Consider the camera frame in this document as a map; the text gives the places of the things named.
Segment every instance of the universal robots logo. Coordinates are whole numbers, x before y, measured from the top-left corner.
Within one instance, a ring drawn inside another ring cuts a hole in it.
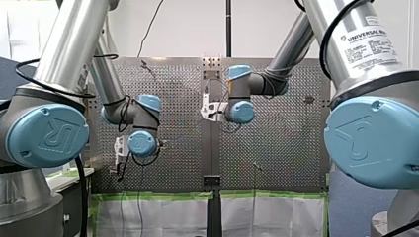
[[[70,153],[80,126],[60,118],[50,118],[39,148],[58,153]]]

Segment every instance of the black pole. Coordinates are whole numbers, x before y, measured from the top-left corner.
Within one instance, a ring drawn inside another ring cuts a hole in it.
[[[227,57],[231,57],[231,0],[226,1]]]

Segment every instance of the perforated metal panel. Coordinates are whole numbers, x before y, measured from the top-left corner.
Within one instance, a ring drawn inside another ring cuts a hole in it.
[[[117,128],[100,121],[100,103],[94,108],[95,129],[97,130],[97,151],[94,166],[98,172],[93,179],[94,192],[117,190],[157,190],[192,191],[202,189],[201,159],[201,60],[194,59],[144,59],[153,75],[141,68],[141,61],[125,58],[117,62],[122,85],[131,96],[141,94],[158,95],[162,100],[161,126],[158,136],[163,140],[158,160],[145,168],[141,183],[141,170],[129,161],[125,178],[117,182],[109,167],[114,164],[114,143]]]
[[[224,59],[223,69],[238,61],[243,59]],[[250,62],[254,63],[246,64],[254,71],[263,71],[270,60]],[[322,130],[328,113],[328,85],[317,60],[308,59],[293,71],[286,95],[272,100],[252,96],[255,119],[234,134],[220,133],[221,188],[324,188],[328,158]]]
[[[91,160],[97,168],[94,192],[124,190],[202,190],[203,175],[221,175],[222,189],[275,189],[319,191],[325,186],[328,157],[322,128],[329,82],[323,78],[317,60],[305,60],[291,78],[290,91],[273,100],[252,97],[255,120],[234,134],[218,129],[217,123],[202,121],[203,71],[212,67],[200,58],[146,58],[153,74],[136,58],[120,59],[117,67],[127,93],[155,94],[163,110],[159,138],[165,141],[160,158],[146,168],[141,183],[140,168],[128,163],[125,181],[109,173],[114,164],[114,126],[100,121],[100,101],[90,101]],[[222,70],[232,64],[248,64],[262,71],[271,59],[223,58]],[[214,94],[220,85],[211,83]],[[312,104],[305,102],[313,98]],[[222,129],[233,129],[222,125]]]

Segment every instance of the ur logo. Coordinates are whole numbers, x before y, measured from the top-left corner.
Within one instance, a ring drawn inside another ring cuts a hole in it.
[[[39,148],[58,153],[70,153],[80,126],[60,118],[50,118],[43,132]]]
[[[368,142],[372,129],[370,118],[359,118],[335,129],[335,135],[345,143],[345,154],[349,154],[353,160],[364,160],[369,155]]]

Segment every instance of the robotic arm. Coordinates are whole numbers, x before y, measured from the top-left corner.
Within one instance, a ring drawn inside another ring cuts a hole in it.
[[[38,83],[19,87],[1,114],[1,166],[56,167],[80,153],[89,137],[81,99],[91,96],[80,94],[89,67],[104,102],[103,118],[135,129],[128,141],[130,152],[139,157],[158,152],[159,98],[141,95],[127,100],[112,61],[103,56],[108,50],[102,27],[117,4],[117,0],[62,3],[34,76]]]
[[[306,0],[286,41],[263,73],[247,65],[229,68],[225,119],[254,117],[250,95],[283,95],[293,67],[313,38],[320,64],[337,93],[324,130],[337,166],[367,186],[419,187],[419,71],[407,69],[368,0]]]

